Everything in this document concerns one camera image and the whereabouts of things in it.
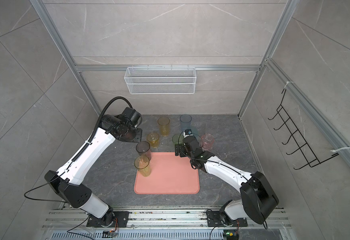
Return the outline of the pink plastic tray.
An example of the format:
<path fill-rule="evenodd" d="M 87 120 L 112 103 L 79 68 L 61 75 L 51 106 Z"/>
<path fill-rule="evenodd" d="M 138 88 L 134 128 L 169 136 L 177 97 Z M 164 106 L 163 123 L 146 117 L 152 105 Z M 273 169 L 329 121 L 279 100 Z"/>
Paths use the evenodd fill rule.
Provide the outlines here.
<path fill-rule="evenodd" d="M 140 195 L 192 195 L 200 190 L 199 172 L 188 158 L 171 152 L 154 152 L 149 164 L 151 174 L 137 172 L 134 191 Z"/>

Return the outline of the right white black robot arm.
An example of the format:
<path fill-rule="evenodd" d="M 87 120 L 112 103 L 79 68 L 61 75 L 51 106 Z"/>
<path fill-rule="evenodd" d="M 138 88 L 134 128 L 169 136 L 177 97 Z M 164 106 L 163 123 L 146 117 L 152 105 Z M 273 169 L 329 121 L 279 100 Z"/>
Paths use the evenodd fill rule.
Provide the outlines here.
<path fill-rule="evenodd" d="M 218 226 L 231 226 L 237 220 L 250 218 L 267 229 L 267 218 L 280 201 L 266 176 L 259 171 L 237 169 L 205 151 L 191 129 L 182 131 L 180 136 L 184 138 L 175 144 L 176 156 L 189 158 L 194 170 L 220 178 L 240 194 L 239 200 L 229 200 L 220 208 Z"/>

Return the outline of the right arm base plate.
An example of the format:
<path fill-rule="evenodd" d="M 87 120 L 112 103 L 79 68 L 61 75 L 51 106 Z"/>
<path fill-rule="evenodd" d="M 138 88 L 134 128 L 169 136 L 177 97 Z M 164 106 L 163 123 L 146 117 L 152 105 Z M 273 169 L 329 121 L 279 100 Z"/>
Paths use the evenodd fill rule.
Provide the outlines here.
<path fill-rule="evenodd" d="M 247 227 L 246 218 L 231 220 L 226 214 L 220 211 L 206 210 L 207 222 L 209 227 Z"/>

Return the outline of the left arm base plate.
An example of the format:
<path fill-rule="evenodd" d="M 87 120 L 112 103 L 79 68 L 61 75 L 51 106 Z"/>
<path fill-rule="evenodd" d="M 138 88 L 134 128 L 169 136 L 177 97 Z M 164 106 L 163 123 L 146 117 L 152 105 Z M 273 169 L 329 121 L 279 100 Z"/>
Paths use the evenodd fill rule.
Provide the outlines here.
<path fill-rule="evenodd" d="M 106 213 L 101 219 L 96 218 L 93 215 L 90 215 L 90 218 L 87 222 L 87 227 L 94 228 L 125 228 L 128 223 L 130 212 L 121 211 L 121 212 L 112 212 Z"/>

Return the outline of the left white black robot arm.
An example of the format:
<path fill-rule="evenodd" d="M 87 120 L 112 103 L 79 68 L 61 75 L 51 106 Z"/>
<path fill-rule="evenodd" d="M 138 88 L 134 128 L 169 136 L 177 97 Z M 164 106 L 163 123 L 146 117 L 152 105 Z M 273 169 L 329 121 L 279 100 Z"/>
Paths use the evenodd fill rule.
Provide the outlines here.
<path fill-rule="evenodd" d="M 107 109 L 117 100 L 126 102 L 128 106 L 119 115 L 107 115 Z M 63 203 L 85 211 L 103 227 L 108 227 L 115 221 L 113 208 L 93 194 L 83 181 L 104 150 L 115 141 L 141 141 L 143 131 L 139 128 L 140 119 L 141 114 L 126 98 L 114 97 L 101 111 L 91 135 L 81 148 L 57 171 L 45 174 L 47 185 L 62 198 Z"/>

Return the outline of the dark grey tall glass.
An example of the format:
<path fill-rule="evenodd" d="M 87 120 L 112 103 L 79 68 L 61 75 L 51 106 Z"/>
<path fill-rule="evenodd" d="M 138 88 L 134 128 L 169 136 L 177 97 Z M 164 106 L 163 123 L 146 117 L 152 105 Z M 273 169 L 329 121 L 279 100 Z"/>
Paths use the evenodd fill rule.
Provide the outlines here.
<path fill-rule="evenodd" d="M 152 154 L 151 154 L 151 145 L 149 142 L 142 141 L 138 143 L 136 145 L 136 151 L 140 156 L 146 156 L 149 159 L 149 161 L 151 160 Z"/>

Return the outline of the light green tall glass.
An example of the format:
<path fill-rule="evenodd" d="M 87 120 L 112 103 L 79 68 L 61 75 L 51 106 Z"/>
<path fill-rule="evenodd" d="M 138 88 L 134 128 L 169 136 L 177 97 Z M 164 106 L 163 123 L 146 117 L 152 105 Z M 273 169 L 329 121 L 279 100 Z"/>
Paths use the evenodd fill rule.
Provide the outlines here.
<path fill-rule="evenodd" d="M 150 159 L 146 156 L 137 157 L 134 166 L 143 177 L 148 177 L 151 174 Z"/>

